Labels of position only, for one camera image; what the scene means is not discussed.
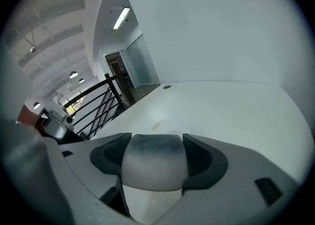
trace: black panel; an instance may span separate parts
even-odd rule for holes
[[[64,151],[64,152],[62,152],[62,154],[64,157],[68,157],[68,156],[72,155],[73,153],[71,151]]]
[[[228,161],[221,151],[188,134],[183,134],[183,144],[189,166],[189,178],[183,183],[183,193],[210,188],[226,173]]]
[[[126,133],[113,141],[96,147],[91,151],[91,162],[104,173],[120,176],[123,155],[130,140],[131,133]]]
[[[102,146],[96,147],[90,154],[91,162],[99,170],[103,173],[118,175],[116,186],[110,188],[100,200],[126,216],[130,216],[130,214],[126,204],[120,176],[123,156],[130,140],[131,133],[126,133]]]
[[[84,141],[83,137],[67,129],[63,139],[57,140],[57,143],[58,144],[72,144],[72,143],[78,143],[78,142],[83,142],[83,141]]]
[[[270,178],[255,180],[255,184],[264,197],[268,206],[275,203],[276,200],[282,196],[282,193]]]

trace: ceiling beam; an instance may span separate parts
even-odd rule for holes
[[[30,45],[31,48],[35,46],[35,45],[33,45],[25,36],[23,36],[23,35],[19,32],[19,30],[17,30],[17,28],[16,28],[14,25],[11,24],[11,26],[12,26],[12,28],[16,31],[16,33],[19,34],[19,35]],[[42,54],[43,56],[45,56],[45,57],[48,59],[47,55],[45,55],[42,51],[40,51],[40,50],[37,49],[37,48],[36,48],[35,52],[33,52],[33,54],[36,54],[36,52],[39,52],[40,54]],[[28,56],[27,56],[27,55],[28,55],[28,54],[26,54],[26,55],[24,56],[24,58],[20,59],[20,60],[19,60],[19,63],[20,63],[21,60],[23,60],[23,61],[26,62],[26,61],[28,60]]]
[[[44,27],[44,25],[43,25],[43,23],[42,23],[42,21],[41,21],[41,18],[40,18],[39,14],[38,14],[38,11],[37,11],[37,9],[36,9],[36,7],[35,7],[34,0],[30,0],[30,2],[31,2],[31,5],[32,5],[32,9],[33,9],[33,12],[34,12],[34,16],[36,17],[36,19],[37,19],[39,25],[41,26],[42,30],[43,30],[44,32],[46,32],[47,35],[50,37],[51,41],[53,42],[53,45],[56,46],[56,42],[55,42],[55,39],[54,39],[54,37],[53,37],[53,31],[52,31],[52,29],[50,29],[50,32],[47,32],[47,31],[45,30],[45,27]],[[32,39],[33,39],[33,45],[35,46],[35,40],[34,40],[34,35],[33,35],[33,29],[31,29],[31,36],[32,36]],[[65,55],[64,55],[63,51],[62,51],[59,47],[57,47],[57,48],[58,48],[59,52],[61,53],[61,55],[63,55],[63,57],[65,58]]]
[[[69,37],[75,36],[77,34],[83,33],[83,28],[82,25],[77,25],[75,27],[72,27],[70,29],[67,29],[63,32],[60,32],[58,34],[56,34],[54,36],[54,41],[50,39],[45,40],[44,42],[42,42],[41,44],[36,46],[36,49],[38,50],[38,52],[42,53],[43,51],[45,51],[46,49],[48,49],[49,47],[53,46],[54,44],[61,42]],[[25,59],[20,59],[19,61],[19,66],[20,67],[25,67],[27,63],[29,63],[32,59],[34,59],[36,56],[38,55],[38,53],[35,52],[29,52],[26,54],[26,60]]]
[[[73,3],[66,3],[62,8],[55,8],[52,11],[46,11],[45,14],[41,16],[41,21],[43,24],[58,19],[59,17],[65,16],[71,12],[84,12],[84,0],[78,0]],[[15,25],[16,28],[22,35],[27,35],[31,32],[32,28],[36,29],[38,27],[38,21],[35,19],[25,19]],[[9,48],[12,48],[15,44],[19,42],[21,36],[15,33],[15,31],[5,30],[4,31],[5,42]]]

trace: ceiling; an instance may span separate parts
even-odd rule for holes
[[[93,78],[85,52],[84,9],[85,0],[21,0],[16,6],[4,40],[14,61],[32,80],[33,96],[56,94],[70,83],[73,70],[86,82]],[[32,45],[37,50],[31,53]]]
[[[112,33],[119,33],[122,29],[124,22],[120,25],[118,30],[113,30],[113,27],[115,25],[115,22],[117,21],[117,18],[119,17],[121,11],[123,10],[124,7],[129,7],[131,8],[131,4],[129,0],[114,0],[112,7],[109,11],[109,14],[106,15],[106,20],[103,29],[104,30],[109,30]],[[127,15],[126,19],[129,19],[130,13],[132,10],[130,10],[129,14]]]

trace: white surface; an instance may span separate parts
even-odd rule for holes
[[[315,147],[308,125],[279,86],[247,82],[164,84],[118,116],[97,137],[190,133],[260,152],[302,183]]]
[[[182,197],[181,189],[154,192],[123,186],[123,190],[131,216],[146,225],[158,220]]]
[[[87,59],[93,69],[93,74],[97,73],[97,53],[101,41],[102,31],[106,21],[110,16],[110,9],[114,0],[85,0],[84,14],[84,36]]]
[[[154,67],[147,43],[144,39],[144,36],[141,35],[138,39],[137,39],[138,45],[140,47],[141,53],[143,55],[144,61],[147,65],[148,71],[150,73],[150,77],[152,79],[153,83],[159,84],[159,79],[158,79],[158,75],[157,75],[157,71]]]
[[[315,124],[314,39],[293,0],[129,0],[161,83],[281,85]]]
[[[76,175],[74,173],[73,168],[75,168],[75,166],[80,166],[80,163],[82,163],[83,161],[87,162],[82,164],[81,169],[83,169],[83,171],[86,168],[90,169],[89,163],[91,163],[91,161],[88,157],[84,157],[84,159],[80,160],[79,163],[75,163],[75,165],[73,165],[71,163],[71,159],[69,159],[70,156],[68,157],[67,161],[64,159],[61,154],[60,147],[57,145],[55,140],[45,137],[44,143],[47,146],[48,158],[55,178],[68,200],[74,216],[75,223],[77,225],[134,224],[132,220],[115,212],[115,210],[108,207],[98,199],[99,195],[90,190],[93,189],[93,182],[82,182],[78,178],[78,176],[80,175]],[[92,167],[90,171],[86,172],[85,176],[86,175],[91,177],[96,176],[98,178],[105,178],[105,182],[107,183],[104,184],[105,189],[107,189],[107,186],[113,185],[116,180],[116,176],[104,174],[102,175],[100,171],[97,170],[95,167]]]
[[[108,2],[106,9],[106,14],[103,14],[103,10],[99,11],[99,16],[102,18],[106,17],[102,23],[102,36],[99,41],[98,47],[98,57],[97,60],[101,65],[104,73],[111,74],[111,70],[108,66],[107,61],[104,59],[104,54],[112,54],[125,50],[131,43],[133,43],[136,38],[138,38],[142,32],[134,15],[132,7],[129,0],[112,0]],[[123,22],[118,30],[113,30],[113,26],[122,11],[122,6],[131,7],[129,14],[127,15],[127,22]],[[129,60],[124,60],[126,62],[126,68],[133,81],[133,84],[138,84],[138,77],[134,73],[134,68]]]

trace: white wall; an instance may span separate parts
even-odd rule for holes
[[[127,24],[124,34],[122,36],[123,49],[130,46],[142,34],[141,28],[138,23]]]
[[[314,40],[293,0],[129,1],[161,83],[278,84],[314,127]]]
[[[97,75],[98,47],[113,0],[85,0],[84,37],[87,59],[94,76]]]
[[[124,41],[120,34],[111,32],[113,29],[106,29],[103,32],[98,57],[103,57],[104,54],[112,54],[124,49]]]

